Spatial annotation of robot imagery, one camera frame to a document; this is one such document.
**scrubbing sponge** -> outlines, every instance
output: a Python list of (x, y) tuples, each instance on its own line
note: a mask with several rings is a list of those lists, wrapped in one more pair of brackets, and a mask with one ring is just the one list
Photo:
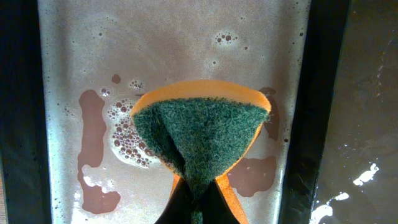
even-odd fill
[(187, 181), (196, 200), (243, 157), (270, 110), (258, 91), (197, 80), (145, 94), (131, 115), (147, 146)]

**brown stain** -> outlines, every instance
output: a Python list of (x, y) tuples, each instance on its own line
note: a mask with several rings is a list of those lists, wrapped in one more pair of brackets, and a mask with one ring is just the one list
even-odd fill
[(270, 87), (263, 87), (259, 91), (267, 97), (269, 103), (271, 104), (269, 121), (264, 122), (264, 127), (268, 132), (268, 137), (274, 141), (277, 141), (279, 135), (279, 111), (276, 101), (272, 97), (273, 94), (276, 94), (276, 91)]
[(82, 208), (94, 214), (112, 212), (120, 201), (120, 195), (117, 192), (103, 193), (102, 188), (97, 185), (90, 187), (86, 184), (82, 171), (84, 165), (99, 167), (103, 160), (106, 125), (102, 109), (105, 102), (94, 90), (86, 90), (81, 94), (79, 104), (83, 118), (83, 135), (77, 178), (83, 190)]
[(114, 74), (114, 75), (112, 76), (112, 82), (113, 82), (113, 83), (119, 84), (121, 80), (122, 80), (122, 79), (120, 78), (120, 76), (119, 76), (118, 74)]
[(276, 158), (242, 158), (228, 172), (229, 184), (243, 197), (253, 197), (254, 193), (269, 190), (275, 181)]

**soapy water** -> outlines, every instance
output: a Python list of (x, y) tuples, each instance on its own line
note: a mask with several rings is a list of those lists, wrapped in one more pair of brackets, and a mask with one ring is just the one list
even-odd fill
[(133, 105), (131, 100), (123, 99), (113, 103), (107, 111), (106, 117), (111, 120), (109, 145), (119, 160), (130, 165), (149, 168), (158, 159), (138, 135), (130, 118)]

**black frame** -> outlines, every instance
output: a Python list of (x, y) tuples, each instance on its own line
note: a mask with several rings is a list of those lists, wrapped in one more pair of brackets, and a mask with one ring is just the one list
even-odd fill
[[(348, 0), (313, 0), (310, 6), (279, 223), (310, 219), (348, 8)], [(7, 1), (0, 10), (7, 217), (9, 223), (51, 223), (37, 1)]]

